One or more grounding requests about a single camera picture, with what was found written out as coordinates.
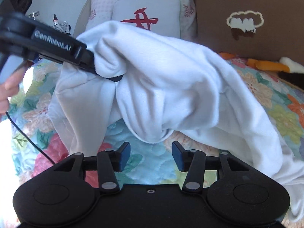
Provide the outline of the person's left hand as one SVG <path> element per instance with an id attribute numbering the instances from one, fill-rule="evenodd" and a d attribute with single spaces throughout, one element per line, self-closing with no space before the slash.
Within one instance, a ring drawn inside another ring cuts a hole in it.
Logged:
<path id="1" fill-rule="evenodd" d="M 8 98 L 17 95 L 19 92 L 19 84 L 22 82 L 27 69 L 32 65 L 33 63 L 31 61 L 25 61 L 18 70 L 16 70 L 3 84 L 1 84 L 1 116 L 8 111 Z"/>

